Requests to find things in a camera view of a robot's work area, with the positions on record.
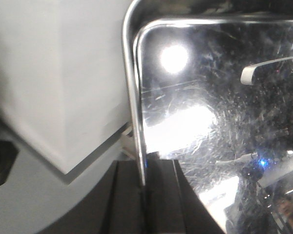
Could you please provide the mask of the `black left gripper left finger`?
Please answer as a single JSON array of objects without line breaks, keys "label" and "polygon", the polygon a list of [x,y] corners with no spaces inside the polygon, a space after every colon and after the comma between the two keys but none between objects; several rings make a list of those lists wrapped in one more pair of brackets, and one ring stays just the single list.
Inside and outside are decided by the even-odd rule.
[{"label": "black left gripper left finger", "polygon": [[42,234],[142,234],[144,214],[136,162],[114,161],[97,185]]}]

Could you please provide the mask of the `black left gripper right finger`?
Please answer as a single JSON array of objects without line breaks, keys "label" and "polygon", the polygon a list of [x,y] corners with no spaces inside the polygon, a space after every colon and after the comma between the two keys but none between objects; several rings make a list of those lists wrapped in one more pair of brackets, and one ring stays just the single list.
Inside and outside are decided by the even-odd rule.
[{"label": "black left gripper right finger", "polygon": [[146,229],[149,234],[222,234],[175,159],[147,155]]}]

